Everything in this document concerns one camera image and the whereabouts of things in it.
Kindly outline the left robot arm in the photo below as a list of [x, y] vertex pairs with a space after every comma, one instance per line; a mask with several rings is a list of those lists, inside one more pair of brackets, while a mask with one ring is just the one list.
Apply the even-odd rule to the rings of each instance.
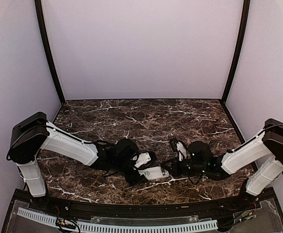
[[54, 208], [54, 200], [46, 194], [47, 188], [36, 160], [40, 150], [67, 156], [92, 169], [113, 169], [123, 174], [130, 185], [146, 180], [136, 167], [140, 153], [133, 141], [122, 139], [116, 144], [102, 140], [84, 141], [54, 126], [45, 113], [37, 112], [14, 126], [6, 159], [16, 163], [31, 195], [36, 198], [36, 205], [44, 212]]

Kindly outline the white remote control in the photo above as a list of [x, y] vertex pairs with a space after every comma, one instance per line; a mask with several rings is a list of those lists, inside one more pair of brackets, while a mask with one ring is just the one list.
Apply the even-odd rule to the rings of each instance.
[[141, 175], [144, 175], [144, 177], [148, 181], [163, 179], [163, 178], [167, 178], [170, 176], [169, 172], [161, 168], [160, 166], [150, 167], [144, 170], [139, 170], [139, 173]]

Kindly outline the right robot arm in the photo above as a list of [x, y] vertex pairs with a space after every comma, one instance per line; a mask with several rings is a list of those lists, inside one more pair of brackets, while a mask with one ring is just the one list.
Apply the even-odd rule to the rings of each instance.
[[234, 199], [234, 206], [239, 211], [247, 209], [253, 196], [259, 195], [280, 174], [283, 175], [283, 123], [272, 118], [266, 120], [264, 127], [250, 140], [221, 156], [214, 156], [210, 146], [202, 141], [186, 146], [172, 138], [170, 145], [178, 156], [161, 163], [163, 169], [173, 176], [205, 175], [215, 181], [224, 180], [267, 156], [267, 160], [245, 182], [245, 191]]

